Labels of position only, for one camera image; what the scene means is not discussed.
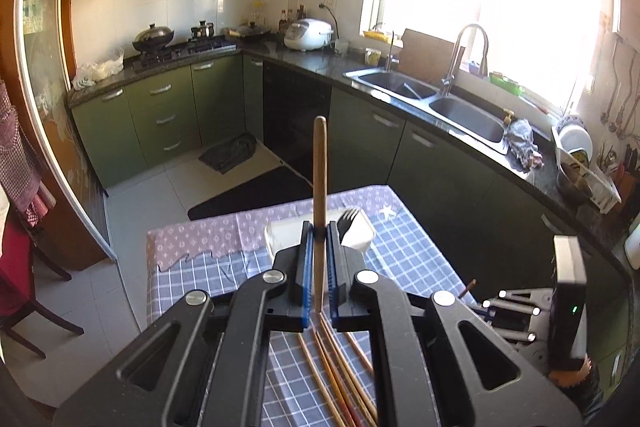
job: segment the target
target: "table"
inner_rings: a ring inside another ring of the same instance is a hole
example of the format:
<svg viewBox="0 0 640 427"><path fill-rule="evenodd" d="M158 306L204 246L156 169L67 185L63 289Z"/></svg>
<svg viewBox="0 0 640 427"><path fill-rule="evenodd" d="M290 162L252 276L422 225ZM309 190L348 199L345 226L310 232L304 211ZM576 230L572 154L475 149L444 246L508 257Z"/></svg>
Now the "table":
<svg viewBox="0 0 640 427"><path fill-rule="evenodd" d="M150 231L147 241L148 321L156 320L190 290L202 289L210 295L219 295L235 290L249 277L269 269L271 257L264 242L264 225L275 219L308 214L311 204L311 200L296 201ZM463 282L391 188L376 185L327 197L328 209L348 206L362 208L376 229L376 237L365 254L367 267L394 279L405 291L418 295L429 296L441 289L456 295L462 292ZM207 237L207 244L210 237L218 237L217 243L213 241L218 246L207 250L201 247L202 253L185 254L184 259L161 271L156 263L158 253L164 251L168 244L178 241L178 227L182 227L183 232L202 230L197 237ZM224 247L219 246L222 238L225 239ZM228 253L228 245L234 241L238 242L238 251ZM474 302L471 295L466 295L464 300ZM330 389L310 331L305 331L303 336L326 387ZM370 357L369 334L356 333L356 339ZM338 341L373 399L373 381L369 373L345 336L338 334ZM306 427L334 424L295 334L271 333L262 425Z"/></svg>

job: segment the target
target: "white plastic bag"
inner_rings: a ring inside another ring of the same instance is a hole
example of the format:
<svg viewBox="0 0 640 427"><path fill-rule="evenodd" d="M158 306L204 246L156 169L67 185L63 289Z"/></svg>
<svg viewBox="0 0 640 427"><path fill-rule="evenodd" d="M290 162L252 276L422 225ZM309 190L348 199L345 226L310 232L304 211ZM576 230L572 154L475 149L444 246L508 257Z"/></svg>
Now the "white plastic bag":
<svg viewBox="0 0 640 427"><path fill-rule="evenodd" d="M95 62L82 64L76 71L76 77L73 81L74 89L79 91L85 87L93 86L96 82L112 74L120 73L123 68L123 60L124 50L122 48L116 48L107 57L107 60L100 64L96 64Z"/></svg>

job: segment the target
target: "black dishwasher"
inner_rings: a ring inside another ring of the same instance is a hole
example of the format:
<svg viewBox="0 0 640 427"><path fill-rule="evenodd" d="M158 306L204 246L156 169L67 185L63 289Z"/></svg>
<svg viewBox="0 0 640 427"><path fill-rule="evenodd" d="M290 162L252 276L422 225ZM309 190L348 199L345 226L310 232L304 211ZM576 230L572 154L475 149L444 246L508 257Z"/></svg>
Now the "black dishwasher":
<svg viewBox="0 0 640 427"><path fill-rule="evenodd" d="M265 61L263 89L264 144L311 181L314 119L329 116L331 86Z"/></svg>

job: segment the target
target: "wooden cutting board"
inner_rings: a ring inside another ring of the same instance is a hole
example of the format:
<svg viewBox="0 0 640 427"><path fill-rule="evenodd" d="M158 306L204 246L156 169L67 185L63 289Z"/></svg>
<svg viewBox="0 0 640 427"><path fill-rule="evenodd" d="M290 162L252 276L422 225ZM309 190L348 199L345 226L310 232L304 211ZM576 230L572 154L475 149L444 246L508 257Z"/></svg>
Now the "wooden cutting board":
<svg viewBox="0 0 640 427"><path fill-rule="evenodd" d="M402 36L398 71L440 87L442 79L449 70L453 46L453 42L406 29ZM465 49L461 47L454 71L457 71L460 66L464 51Z"/></svg>

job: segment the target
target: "blue checkered tablecloth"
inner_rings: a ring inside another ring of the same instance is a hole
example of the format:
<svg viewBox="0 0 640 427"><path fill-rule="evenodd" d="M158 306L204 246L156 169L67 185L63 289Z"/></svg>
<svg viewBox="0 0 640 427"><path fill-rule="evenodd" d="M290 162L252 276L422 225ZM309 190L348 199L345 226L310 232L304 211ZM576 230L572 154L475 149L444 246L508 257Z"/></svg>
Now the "blue checkered tablecloth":
<svg viewBox="0 0 640 427"><path fill-rule="evenodd" d="M378 212L367 213L376 229L376 237L365 254L367 267L394 279L405 291L418 295L429 296L437 290L449 290L456 295L462 292L465 285L414 216L390 188L382 189L390 192L391 212L386 211L385 206ZM239 251L216 259L205 252L190 261L180 261L165 272L161 272L157 266L155 269L152 267L148 278L148 318L156 320L190 290L202 289L210 295L227 293L270 267L271 257L267 247ZM467 295L464 300L473 302L473 297ZM370 357L369 334L356 333L355 336ZM358 379L374 400L370 374L346 337L341 333L337 337ZM309 330L303 333L303 338L324 379L325 387L330 389ZM262 425L336 425L294 333L271 333Z"/></svg>

